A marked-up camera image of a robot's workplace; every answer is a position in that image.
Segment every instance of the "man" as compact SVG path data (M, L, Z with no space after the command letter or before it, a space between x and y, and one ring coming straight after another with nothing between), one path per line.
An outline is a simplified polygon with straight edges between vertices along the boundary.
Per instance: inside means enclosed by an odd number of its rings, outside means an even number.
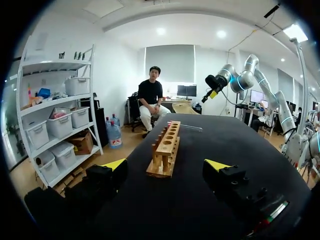
M298 118L296 119L296 122L295 122L295 126L298 127L298 125L300 124L300 121L301 121L301 112L302 112L302 107L299 107L298 108Z
M251 123L251 128L256 132L258 132L259 127L271 128L272 118L274 116L272 110L267 110L262 102L260 104L263 108L264 116L260 116L258 119L253 120Z
M163 98L162 85L157 81L161 73L161 69L153 66L149 71L149 79L143 81L139 85L138 98L142 104L140 106L140 119L145 126L147 133L143 134L145 138L152 130L151 114L160 115L160 120L164 115L170 113L170 110L161 105Z

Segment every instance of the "white pants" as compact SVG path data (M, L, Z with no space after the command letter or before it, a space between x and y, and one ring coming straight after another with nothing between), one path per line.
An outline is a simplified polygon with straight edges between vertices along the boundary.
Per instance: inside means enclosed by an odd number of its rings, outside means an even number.
M159 115L158 121L166 114L171 113L170 110L162 105L159 107L159 112L157 113ZM145 106L140 107L140 119L145 126L146 130L149 132L152 130L151 126L151 113L148 108Z

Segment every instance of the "black t-shirt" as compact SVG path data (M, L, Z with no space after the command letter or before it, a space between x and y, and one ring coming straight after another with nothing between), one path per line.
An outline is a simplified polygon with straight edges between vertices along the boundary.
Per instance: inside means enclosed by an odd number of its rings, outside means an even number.
M160 82L150 82L149 79L139 85L138 98L144 99L148 104L156 104L157 99L163 98L162 85Z

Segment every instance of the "white shelving unit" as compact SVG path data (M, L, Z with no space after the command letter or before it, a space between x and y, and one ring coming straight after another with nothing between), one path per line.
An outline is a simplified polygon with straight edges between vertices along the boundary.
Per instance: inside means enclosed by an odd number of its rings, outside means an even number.
M83 163L86 159L88 159L93 154L95 154L97 151L100 151L101 155L103 154L102 146L101 146L99 135L98 135L98 128L97 128L96 116L94 111L93 60L94 60L95 46L92 45L92 48L83 52L86 54L86 56L90 56L89 60L55 59L55 60L36 61L36 60L26 60L27 49L29 44L30 44L30 38L28 39L25 45L25 48L23 50L21 62L18 70L18 76L17 76L16 110L17 110L17 116L18 116L18 123L21 131L23 144L25 146L26 152L29 156L29 159L35 171L37 172L38 176L40 177L40 179L42 180L42 182L46 187L48 186L53 187L58 182L60 182L64 177L66 177L69 173L71 173L76 167L78 167L81 163ZM56 100L47 101L29 108L26 108L24 110L21 110L21 108L26 105L25 102L23 101L25 101L26 99L24 95L28 94L28 90L26 89L26 86L28 86L28 84L32 82L32 84L35 86L34 88L35 89L38 88L37 91L40 88L46 88L46 85L43 85L43 83L46 83L47 85L49 85L48 88L54 88L55 84L58 85L58 87L61 87L63 82L66 80L65 76L78 76L78 73L79 73L78 71L82 68L84 68L82 76L86 74L87 69L89 68L90 93L59 98ZM61 76L57 76L61 73L65 73L64 78ZM39 85L37 81L41 80L42 78L49 78L50 81L46 82L45 80L42 80L43 81L42 84ZM46 117L48 119L49 117L48 113L50 113L52 111L52 108L54 107L59 107L59 106L64 107L65 104L70 104L70 105L74 104L78 106L80 99L86 99L86 98L90 99L90 108L92 110L91 111L92 122L79 128L73 128L73 131L63 138L56 138L49 134L48 135L49 142L38 149L34 149L33 145L30 144L30 142L28 141L26 131L25 131L26 125L30 124L32 120L37 118ZM92 126L94 127L95 134L90 129L90 127ZM53 147L54 145L60 143L61 141L85 129L89 129L92 137L96 140L98 146L94 145L90 154L77 155L76 162L67 169L64 169L62 166L58 165L58 168L60 170L60 175L50 182L46 181L45 177L40 172L39 167L36 164L35 158L39 154Z

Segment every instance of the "pink object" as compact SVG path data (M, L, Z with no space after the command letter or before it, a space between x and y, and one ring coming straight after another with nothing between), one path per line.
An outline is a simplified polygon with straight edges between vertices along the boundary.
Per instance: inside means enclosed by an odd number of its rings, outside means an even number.
M60 118L60 117L62 117L62 116L64 116L64 115L67 115L67 114L64 113L64 112L58 112L58 113L56 113L56 114L53 115L53 119Z

